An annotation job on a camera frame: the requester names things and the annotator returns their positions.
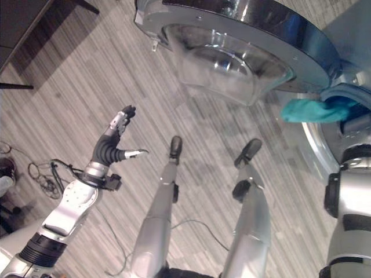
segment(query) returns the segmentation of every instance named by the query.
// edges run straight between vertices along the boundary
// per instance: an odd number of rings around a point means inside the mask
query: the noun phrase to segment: wire
[[[114,273],[114,274],[110,273],[107,270],[104,271],[104,273],[106,275],[108,275],[109,277],[117,277],[117,276],[119,276],[126,269],[126,265],[128,263],[128,259],[133,254],[133,252],[131,252],[128,255],[126,255],[125,249],[122,247],[121,242],[119,241],[118,236],[116,235],[116,233],[115,233],[114,229],[112,228],[111,224],[108,222],[108,220],[106,219],[106,217],[104,216],[104,214],[102,213],[102,211],[99,208],[97,208],[97,209],[98,209],[100,215],[102,216],[103,220],[106,222],[106,224],[108,225],[109,229],[111,230],[111,233],[114,235],[114,238],[116,240],[116,243],[117,243],[117,245],[119,245],[119,247],[120,247],[120,249],[122,251],[122,255],[123,255],[124,260],[123,260],[121,269],[117,273]],[[222,246],[223,249],[225,249],[226,251],[229,251],[229,249],[211,231],[210,227],[207,224],[205,224],[204,222],[200,221],[200,220],[188,219],[188,220],[181,221],[178,224],[172,226],[172,230],[178,228],[179,226],[182,226],[183,224],[190,223],[190,222],[194,222],[194,223],[201,224],[201,225],[205,226],[208,229],[208,231],[211,234],[211,236],[215,239],[215,241],[218,242],[218,244],[220,246]]]
[[[208,229],[210,235],[215,239],[215,241],[218,242],[218,244],[220,246],[222,246],[223,249],[225,249],[227,252],[229,252],[229,249],[216,237],[216,235],[211,231],[210,227],[207,226],[204,222],[202,222],[200,220],[195,220],[195,219],[184,220],[184,221],[179,222],[175,226],[172,226],[172,229],[175,229],[175,228],[177,228],[177,227],[179,227],[179,226],[181,226],[185,223],[190,223],[190,222],[199,223],[199,224],[203,225],[204,227],[206,227],[206,229]]]
[[[27,166],[27,173],[30,176],[30,178],[32,178],[37,184],[39,184],[41,190],[44,192],[46,196],[52,199],[59,199],[61,197],[64,191],[63,182],[68,182],[68,181],[60,178],[56,170],[57,166],[55,164],[52,164],[52,162],[61,163],[63,165],[66,165],[67,167],[69,165],[67,165],[66,163],[64,163],[63,161],[59,159],[53,159],[49,162],[35,163],[31,159],[31,157],[23,150],[15,148],[3,140],[0,140],[0,143],[1,143],[0,145],[1,154],[6,155],[6,154],[11,153],[11,151],[17,151],[20,154],[24,155],[30,161],[30,163]],[[50,171],[52,172],[52,175],[41,173],[41,170],[46,170],[46,169],[50,169]],[[73,168],[72,166],[71,166],[71,169],[72,169],[73,174],[75,174],[76,171],[80,171],[79,169]]]
[[[106,222],[107,226],[109,227],[109,229],[111,230],[111,233],[113,234],[115,240],[116,240],[116,243],[117,245],[120,247],[121,249],[121,252],[122,252],[122,255],[123,255],[123,263],[122,263],[122,267],[121,269],[117,272],[117,273],[110,273],[109,271],[105,270],[104,273],[107,274],[108,276],[110,277],[116,277],[116,276],[119,276],[126,268],[126,264],[128,263],[128,258],[133,254],[132,252],[129,253],[128,255],[126,255],[126,252],[125,252],[125,249],[124,247],[122,246],[121,242],[119,241],[118,239],[118,236],[116,235],[114,229],[112,228],[111,224],[109,223],[109,221],[106,219],[106,217],[104,216],[104,214],[102,213],[102,211],[97,207],[98,209],[98,212],[100,213],[100,215],[102,216],[104,222]]]

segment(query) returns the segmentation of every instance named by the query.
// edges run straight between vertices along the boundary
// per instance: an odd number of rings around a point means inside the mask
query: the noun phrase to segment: wooden floor
[[[44,20],[1,75],[1,81],[35,85],[33,91],[3,91],[1,138],[37,162],[59,158],[84,167],[107,123],[134,104],[137,115],[119,146],[146,148],[150,155],[116,164],[112,170],[122,176],[123,187],[106,193],[99,204],[127,253],[175,134],[183,137],[184,151],[172,222],[204,221],[229,246],[241,208],[231,196],[237,174],[233,160],[250,139],[260,138],[264,146],[254,165],[265,182],[272,225],[266,276],[317,277],[334,221],[322,208],[323,181],[311,174],[295,138],[287,140],[290,126],[278,116],[276,95],[244,108],[186,88],[176,78],[172,54],[161,47],[153,53],[150,40],[134,26],[133,1],[91,2],[99,16],[76,7],[63,22]],[[279,2],[324,28],[356,0]],[[46,41],[51,27],[58,28]],[[13,157],[19,172],[26,173],[28,160],[19,153]],[[26,174],[10,198],[32,207],[26,222],[47,216],[57,204]],[[172,267],[217,277],[226,256],[201,225],[184,224],[172,232]],[[106,277],[105,270],[116,272],[122,262],[107,223],[94,210],[56,269],[68,277]]]

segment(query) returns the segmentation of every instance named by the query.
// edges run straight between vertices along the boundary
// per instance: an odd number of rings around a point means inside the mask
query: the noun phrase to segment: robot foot
[[[246,147],[243,148],[240,155],[234,161],[234,166],[236,168],[239,168],[241,162],[244,162],[245,164],[249,163],[249,161],[251,161],[254,155],[259,151],[261,145],[262,145],[261,140],[256,138],[248,142]]]

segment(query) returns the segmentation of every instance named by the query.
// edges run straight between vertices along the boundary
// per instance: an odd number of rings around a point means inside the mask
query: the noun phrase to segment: teal cloth
[[[346,120],[357,102],[345,97],[333,97],[327,102],[291,100],[281,111],[281,117],[292,123],[332,123]]]

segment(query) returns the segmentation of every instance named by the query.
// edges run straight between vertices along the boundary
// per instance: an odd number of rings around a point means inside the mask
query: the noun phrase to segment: washing machine
[[[293,93],[356,101],[362,113],[349,121],[302,123],[292,133],[327,181],[344,150],[369,143],[370,10],[371,1],[359,1],[321,31],[273,0],[137,0],[134,22],[154,50],[175,53],[180,82],[241,105],[272,90],[282,106]]]

